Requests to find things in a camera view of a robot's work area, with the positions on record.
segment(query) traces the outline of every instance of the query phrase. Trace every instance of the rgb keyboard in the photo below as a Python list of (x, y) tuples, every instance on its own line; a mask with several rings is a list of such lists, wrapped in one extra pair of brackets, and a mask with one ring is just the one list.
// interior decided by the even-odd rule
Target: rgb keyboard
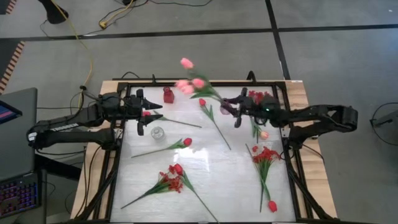
[(39, 186), (37, 174), (0, 183), (0, 218), (38, 207)]

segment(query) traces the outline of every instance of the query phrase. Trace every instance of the red flower bouquet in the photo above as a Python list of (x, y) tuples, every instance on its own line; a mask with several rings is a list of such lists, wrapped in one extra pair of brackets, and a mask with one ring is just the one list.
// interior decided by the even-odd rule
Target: red flower bouquet
[(278, 154), (277, 151), (270, 150), (267, 147), (263, 146), (263, 151), (259, 152), (259, 147), (254, 146), (252, 148), (252, 152), (249, 149), (249, 146), (246, 145), (246, 148), (248, 149), (250, 156), (253, 159), (254, 166), (256, 167), (256, 170), (258, 171), (258, 174), (260, 176), (260, 181), (261, 181), (261, 199), (260, 199), (260, 212), (262, 208), (262, 196), (263, 196), (263, 191), (268, 199), (268, 207), (270, 211), (276, 212), (277, 211), (277, 205), (274, 201), (271, 200), (271, 195), (269, 194), (266, 180), (267, 180), (267, 175), (270, 166), (276, 159), (280, 159), (280, 155)]
[(155, 153), (155, 152), (165, 151), (165, 150), (169, 150), (169, 149), (183, 149), (183, 148), (186, 148), (186, 147), (190, 146), (191, 144), (192, 144), (192, 139), (191, 138), (186, 138), (184, 141), (182, 141), (182, 139), (180, 139), (177, 142), (175, 142), (174, 144), (172, 144), (171, 146), (166, 147), (164, 149), (159, 149), (159, 150), (156, 150), (156, 151), (139, 154), (139, 155), (136, 155), (136, 156), (132, 156), (132, 158), (138, 157), (138, 156), (152, 154), (152, 153)]
[(143, 195), (136, 198), (132, 202), (121, 207), (121, 209), (124, 209), (127, 206), (131, 205), (132, 203), (151, 194), (158, 194), (158, 193), (171, 192), (171, 191), (176, 191), (178, 193), (181, 193), (183, 185), (187, 186), (197, 196), (199, 201), (203, 204), (203, 206), (205, 206), (205, 208), (209, 211), (210, 215), (218, 223), (217, 218), (213, 215), (210, 209), (206, 206), (206, 204), (201, 200), (199, 195), (195, 192), (193, 185), (189, 181), (187, 174), (185, 173), (184, 169), (180, 164), (175, 164), (174, 166), (169, 165), (169, 171), (167, 173), (159, 172), (159, 178), (157, 180), (157, 183), (151, 189), (149, 189), (147, 192), (145, 192)]

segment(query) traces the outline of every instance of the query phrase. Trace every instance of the red tulip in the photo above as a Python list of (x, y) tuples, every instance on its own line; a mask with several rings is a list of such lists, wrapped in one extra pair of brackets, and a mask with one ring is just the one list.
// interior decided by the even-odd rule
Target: red tulip
[(149, 111), (144, 111), (144, 112), (142, 112), (142, 116), (150, 116), (150, 112)]
[(206, 100), (200, 98), (199, 99), (199, 104), (200, 104), (200, 106), (205, 106), (206, 105)]
[(182, 166), (180, 164), (175, 164), (174, 165), (174, 170), (176, 171), (176, 173), (178, 175), (183, 175), (183, 169), (182, 169)]
[(276, 207), (276, 203), (274, 201), (269, 201), (268, 207), (269, 207), (269, 210), (271, 210), (272, 212), (278, 211), (278, 208)]
[(190, 146), (192, 144), (192, 138), (186, 138), (183, 143), (184, 146)]
[(175, 172), (174, 166), (169, 165), (169, 171), (170, 173), (174, 174)]

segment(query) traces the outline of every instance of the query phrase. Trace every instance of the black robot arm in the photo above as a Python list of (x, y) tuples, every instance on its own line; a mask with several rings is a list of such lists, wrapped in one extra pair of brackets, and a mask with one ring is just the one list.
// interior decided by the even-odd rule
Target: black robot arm
[(86, 96), (95, 100), (95, 104), (81, 108), (76, 114), (39, 121), (27, 132), (29, 145), (34, 149), (42, 149), (56, 143), (68, 142), (95, 142), (103, 149), (114, 150), (116, 133), (111, 128), (100, 129), (97, 132), (68, 131), (68, 129), (84, 126), (87, 128), (98, 127), (105, 120), (111, 122), (122, 119), (135, 119), (138, 121), (138, 135), (144, 134), (144, 126), (163, 117), (161, 114), (143, 116), (142, 109), (153, 110), (162, 106), (147, 101), (142, 90), (137, 90), (136, 95), (120, 98), (117, 93), (107, 93), (99, 97)]

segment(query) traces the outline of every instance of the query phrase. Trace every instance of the tulip stem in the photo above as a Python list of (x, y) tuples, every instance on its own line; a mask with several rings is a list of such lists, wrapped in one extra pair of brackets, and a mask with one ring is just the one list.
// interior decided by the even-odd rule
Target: tulip stem
[(201, 198), (199, 197), (199, 195), (198, 195), (194, 190), (192, 190), (192, 192), (198, 197), (199, 201), (203, 204), (203, 206), (205, 206), (205, 208), (209, 211), (210, 215), (216, 220), (216, 222), (217, 222), (218, 224), (220, 224), (220, 223), (218, 222), (217, 218), (212, 214), (212, 212), (210, 211), (210, 209), (209, 209), (209, 208), (206, 206), (206, 204), (201, 200)]
[(174, 120), (171, 120), (171, 119), (167, 119), (167, 121), (175, 122), (175, 123), (178, 123), (178, 124), (186, 124), (186, 125), (189, 125), (189, 126), (193, 126), (193, 127), (201, 128), (201, 126), (199, 126), (199, 125), (195, 125), (195, 124), (188, 124), (188, 123), (184, 123), (184, 122), (181, 122), (181, 121), (174, 121)]
[(152, 152), (146, 152), (146, 153), (143, 153), (143, 154), (139, 154), (139, 155), (136, 155), (136, 156), (132, 156), (132, 158), (139, 157), (139, 156), (144, 156), (144, 155), (148, 155), (148, 154), (152, 154), (152, 153), (160, 152), (160, 151), (164, 151), (164, 150), (169, 150), (169, 148), (159, 149), (159, 150), (152, 151)]
[(213, 123), (214, 123), (214, 125), (216, 126), (218, 132), (220, 133), (221, 137), (223, 137), (225, 143), (226, 143), (227, 146), (229, 147), (229, 150), (232, 150), (232, 149), (231, 149), (231, 146), (229, 146), (228, 141), (226, 141), (226, 139), (224, 138), (224, 135), (223, 135), (223, 133), (221, 133), (221, 131), (220, 131), (220, 129), (218, 128), (217, 124), (216, 124), (214, 121), (213, 121)]

